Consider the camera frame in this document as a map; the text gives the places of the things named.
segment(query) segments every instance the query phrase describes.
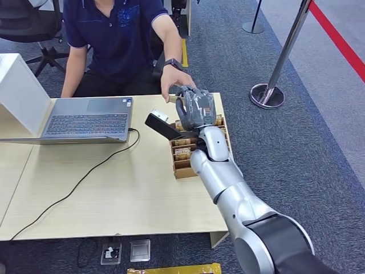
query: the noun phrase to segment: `navy polo shirt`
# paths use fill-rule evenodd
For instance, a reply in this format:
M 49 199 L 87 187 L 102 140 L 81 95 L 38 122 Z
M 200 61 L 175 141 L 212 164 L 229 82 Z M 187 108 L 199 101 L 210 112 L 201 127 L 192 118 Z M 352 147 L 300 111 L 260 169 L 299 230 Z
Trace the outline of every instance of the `navy polo shirt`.
M 94 50 L 91 70 L 118 82 L 151 66 L 152 23 L 167 14 L 161 0 L 115 0 L 108 18 L 94 0 L 64 0 L 63 20 L 72 47 Z

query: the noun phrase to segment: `metal pole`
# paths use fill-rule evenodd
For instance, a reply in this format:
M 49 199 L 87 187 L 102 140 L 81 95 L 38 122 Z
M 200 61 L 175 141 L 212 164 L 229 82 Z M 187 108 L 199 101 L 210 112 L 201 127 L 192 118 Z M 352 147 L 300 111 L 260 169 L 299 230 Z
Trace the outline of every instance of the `metal pole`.
M 276 87 L 278 80 L 285 61 L 289 57 L 293 46 L 303 26 L 308 13 L 308 7 L 314 0 L 302 0 L 299 11 L 291 27 L 289 36 L 283 47 L 281 56 L 278 60 L 274 72 L 268 81 L 268 84 L 258 84 L 251 89 L 250 97 L 251 101 L 257 106 L 266 109 L 277 108 L 282 105 L 284 95 L 279 88 Z
M 255 19 L 253 22 L 247 22 L 242 25 L 243 30 L 248 32 L 248 33 L 262 33 L 263 31 L 262 25 L 257 23 L 256 20 L 259 16 L 259 11 L 260 11 L 261 3 L 262 0 L 259 1 L 259 5 L 257 6 L 256 13 L 255 14 Z

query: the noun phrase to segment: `laptop keyboard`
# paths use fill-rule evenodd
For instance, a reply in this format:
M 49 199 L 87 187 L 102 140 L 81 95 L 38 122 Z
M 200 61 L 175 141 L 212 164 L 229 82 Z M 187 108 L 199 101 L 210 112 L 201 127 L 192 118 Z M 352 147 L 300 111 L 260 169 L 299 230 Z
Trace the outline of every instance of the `laptop keyboard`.
M 46 134 L 122 134 L 126 131 L 127 117 L 127 114 L 53 115 Z

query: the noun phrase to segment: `smartwatch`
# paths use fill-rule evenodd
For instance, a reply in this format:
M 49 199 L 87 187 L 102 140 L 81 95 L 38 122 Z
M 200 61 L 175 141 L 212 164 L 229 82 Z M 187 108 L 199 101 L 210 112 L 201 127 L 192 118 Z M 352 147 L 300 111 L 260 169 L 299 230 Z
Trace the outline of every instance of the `smartwatch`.
M 171 66 L 173 66 L 176 69 L 178 69 L 179 71 L 183 70 L 183 66 L 179 61 L 177 61 L 176 59 L 174 59 L 174 58 L 166 61 L 165 64 L 164 65 L 164 67 L 167 66 L 167 65 L 171 65 Z

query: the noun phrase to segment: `laptop touchpad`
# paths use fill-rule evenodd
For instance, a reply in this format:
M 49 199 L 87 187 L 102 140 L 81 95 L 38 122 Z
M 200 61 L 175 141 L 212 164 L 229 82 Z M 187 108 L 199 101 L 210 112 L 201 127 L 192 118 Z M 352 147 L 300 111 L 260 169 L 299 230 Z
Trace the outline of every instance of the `laptop touchpad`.
M 118 113 L 121 106 L 122 101 L 118 98 L 92 99 L 87 105 L 87 112 Z

